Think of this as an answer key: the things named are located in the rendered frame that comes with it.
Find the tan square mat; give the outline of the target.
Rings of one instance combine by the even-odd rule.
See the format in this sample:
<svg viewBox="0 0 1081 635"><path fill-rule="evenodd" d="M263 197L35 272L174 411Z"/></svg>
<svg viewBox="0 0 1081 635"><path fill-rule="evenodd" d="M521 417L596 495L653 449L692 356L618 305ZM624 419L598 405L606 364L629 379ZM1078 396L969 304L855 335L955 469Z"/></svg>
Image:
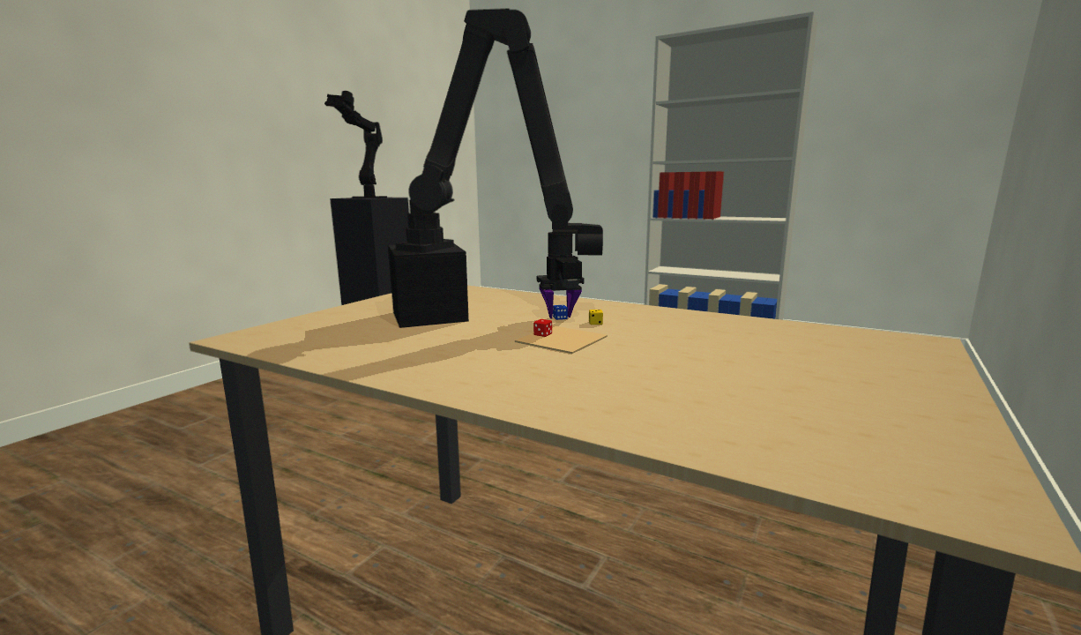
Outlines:
<svg viewBox="0 0 1081 635"><path fill-rule="evenodd" d="M515 340L517 343L525 343L530 346L536 346L538 348L551 349L551 350L564 350L564 353L574 354L576 350L584 349L593 342L600 341L608 338L606 334L593 333L592 331L580 331L571 328L560 328L560 326L552 325L552 333L549 336L535 336L535 334L529 334L529 336L520 338Z"/></svg>

